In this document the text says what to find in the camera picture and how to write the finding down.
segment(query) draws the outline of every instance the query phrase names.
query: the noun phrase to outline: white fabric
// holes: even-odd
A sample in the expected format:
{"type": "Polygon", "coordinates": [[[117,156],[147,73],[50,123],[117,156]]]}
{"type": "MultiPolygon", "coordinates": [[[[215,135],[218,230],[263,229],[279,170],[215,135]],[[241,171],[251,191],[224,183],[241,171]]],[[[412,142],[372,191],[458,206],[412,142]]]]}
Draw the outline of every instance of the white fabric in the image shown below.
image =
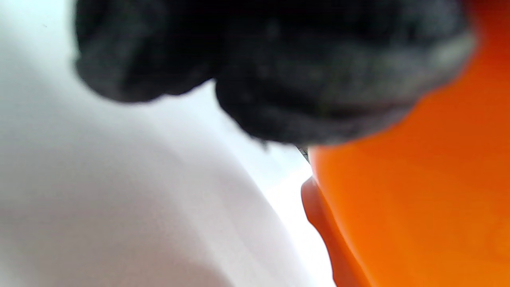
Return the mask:
{"type": "Polygon", "coordinates": [[[0,1],[0,287],[333,286],[294,147],[213,83],[122,106],[72,69],[72,1],[0,1]]]}

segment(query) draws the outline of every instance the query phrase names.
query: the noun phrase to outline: orange plastic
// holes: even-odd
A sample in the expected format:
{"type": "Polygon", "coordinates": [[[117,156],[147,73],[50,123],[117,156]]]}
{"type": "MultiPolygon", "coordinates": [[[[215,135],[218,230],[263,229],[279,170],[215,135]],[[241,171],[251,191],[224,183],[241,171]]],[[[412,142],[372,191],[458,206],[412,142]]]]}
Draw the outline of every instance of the orange plastic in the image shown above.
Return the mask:
{"type": "Polygon", "coordinates": [[[303,203],[339,287],[510,286],[510,1],[470,4],[459,81],[388,132],[310,150],[303,203]]]}

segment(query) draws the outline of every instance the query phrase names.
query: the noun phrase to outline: black fuzzy object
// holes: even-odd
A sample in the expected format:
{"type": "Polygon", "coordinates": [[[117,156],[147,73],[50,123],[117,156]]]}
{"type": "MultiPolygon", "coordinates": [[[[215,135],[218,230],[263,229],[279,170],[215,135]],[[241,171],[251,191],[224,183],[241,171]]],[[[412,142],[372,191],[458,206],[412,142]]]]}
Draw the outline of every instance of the black fuzzy object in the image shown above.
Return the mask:
{"type": "Polygon", "coordinates": [[[78,0],[82,79],[147,102],[216,80],[251,136],[339,144],[403,119],[475,46],[460,0],[78,0]]]}

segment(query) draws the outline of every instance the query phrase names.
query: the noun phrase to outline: black fabric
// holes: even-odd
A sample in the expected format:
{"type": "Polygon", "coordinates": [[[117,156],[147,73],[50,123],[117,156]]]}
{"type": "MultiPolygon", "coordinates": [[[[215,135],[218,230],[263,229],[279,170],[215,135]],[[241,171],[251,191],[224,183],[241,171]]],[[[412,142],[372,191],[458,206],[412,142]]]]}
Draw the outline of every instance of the black fabric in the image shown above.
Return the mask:
{"type": "Polygon", "coordinates": [[[78,0],[82,79],[147,102],[216,80],[251,136],[339,144],[398,122],[475,44],[459,0],[78,0]]]}

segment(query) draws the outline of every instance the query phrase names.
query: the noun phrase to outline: white surface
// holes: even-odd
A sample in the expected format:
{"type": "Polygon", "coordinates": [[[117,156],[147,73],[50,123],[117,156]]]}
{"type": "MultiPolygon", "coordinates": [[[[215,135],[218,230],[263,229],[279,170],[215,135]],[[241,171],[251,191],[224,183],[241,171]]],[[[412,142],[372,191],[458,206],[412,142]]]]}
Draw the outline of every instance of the white surface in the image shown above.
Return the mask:
{"type": "Polygon", "coordinates": [[[294,147],[213,84],[144,106],[74,76],[72,1],[0,1],[0,286],[333,286],[294,147]]]}

